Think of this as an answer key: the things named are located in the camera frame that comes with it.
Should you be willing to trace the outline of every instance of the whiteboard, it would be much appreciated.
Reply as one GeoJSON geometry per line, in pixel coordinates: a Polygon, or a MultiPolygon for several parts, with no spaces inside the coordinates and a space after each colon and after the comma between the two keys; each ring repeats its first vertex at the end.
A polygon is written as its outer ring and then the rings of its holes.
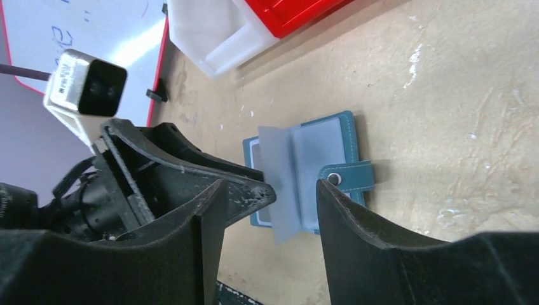
{"type": "MultiPolygon", "coordinates": [[[[10,64],[52,72],[68,48],[127,69],[117,117],[146,126],[161,39],[163,0],[0,0],[10,64]]],[[[17,78],[43,93],[46,82],[17,78]]]]}

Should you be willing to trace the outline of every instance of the camera lens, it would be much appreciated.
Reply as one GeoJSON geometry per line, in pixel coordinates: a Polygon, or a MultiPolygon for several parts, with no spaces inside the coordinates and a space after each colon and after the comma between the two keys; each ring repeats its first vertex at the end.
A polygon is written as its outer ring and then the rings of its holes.
{"type": "Polygon", "coordinates": [[[90,85],[90,93],[93,94],[93,95],[100,95],[101,94],[101,84],[99,84],[98,82],[94,81],[91,85],[90,85]]]}
{"type": "Polygon", "coordinates": [[[109,98],[116,98],[116,89],[114,87],[110,87],[108,90],[107,90],[107,95],[109,98]]]}

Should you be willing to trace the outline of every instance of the table surface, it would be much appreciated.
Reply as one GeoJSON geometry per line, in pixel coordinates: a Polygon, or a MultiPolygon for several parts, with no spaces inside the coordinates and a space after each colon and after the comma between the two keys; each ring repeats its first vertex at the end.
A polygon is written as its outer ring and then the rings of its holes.
{"type": "MultiPolygon", "coordinates": [[[[258,126],[351,110],[371,210],[447,241],[538,230],[538,18],[532,0],[354,1],[218,80],[175,52],[156,119],[243,164],[258,126]]],[[[218,277],[264,304],[329,304],[314,234],[276,246],[243,219],[218,277]]]]}

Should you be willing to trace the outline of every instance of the wallet strap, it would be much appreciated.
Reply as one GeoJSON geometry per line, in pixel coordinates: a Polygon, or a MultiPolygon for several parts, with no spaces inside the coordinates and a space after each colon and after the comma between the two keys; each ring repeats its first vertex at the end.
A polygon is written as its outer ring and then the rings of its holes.
{"type": "Polygon", "coordinates": [[[336,187],[343,193],[361,193],[374,189],[374,172],[370,160],[324,166],[319,178],[327,180],[332,173],[341,177],[336,187]]]}

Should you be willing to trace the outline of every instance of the teal card holder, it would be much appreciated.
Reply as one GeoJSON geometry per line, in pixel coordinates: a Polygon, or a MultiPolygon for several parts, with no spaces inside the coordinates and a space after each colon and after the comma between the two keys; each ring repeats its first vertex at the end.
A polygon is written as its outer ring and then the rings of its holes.
{"type": "MultiPolygon", "coordinates": [[[[374,189],[374,174],[370,161],[359,160],[355,120],[350,111],[303,123],[287,131],[291,150],[289,164],[295,167],[294,187],[297,191],[296,202],[288,203],[294,201],[288,199],[287,204],[297,205],[302,231],[319,234],[315,189],[318,179],[329,179],[331,175],[329,180],[335,180],[337,188],[366,207],[364,192],[374,189]]],[[[267,134],[267,130],[259,129],[259,132],[267,134]]],[[[243,141],[245,165],[262,171],[265,165],[273,169],[278,158],[263,159],[260,141],[259,137],[243,141]]],[[[250,223],[271,227],[270,214],[269,207],[257,211],[250,216],[250,223]]]]}

